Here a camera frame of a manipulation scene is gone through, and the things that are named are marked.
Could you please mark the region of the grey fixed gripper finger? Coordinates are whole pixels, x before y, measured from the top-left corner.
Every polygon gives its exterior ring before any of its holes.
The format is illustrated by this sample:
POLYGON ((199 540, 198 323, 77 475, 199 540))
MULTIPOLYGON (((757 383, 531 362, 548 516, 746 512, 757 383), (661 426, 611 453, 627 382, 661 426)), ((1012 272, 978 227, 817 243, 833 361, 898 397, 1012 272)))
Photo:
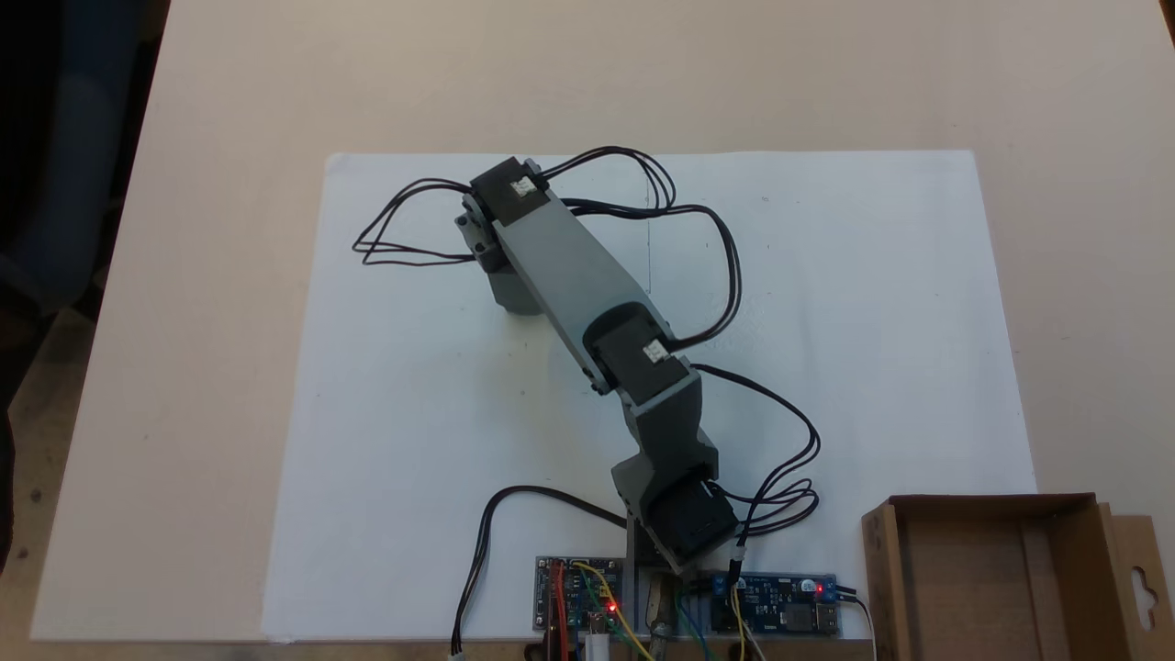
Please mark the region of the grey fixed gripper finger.
POLYGON ((490 286, 494 299, 508 313, 517 315, 517 317, 540 317, 544 313, 542 306, 533 298, 532 291, 521 279, 521 275, 512 264, 506 264, 506 267, 492 272, 490 286))

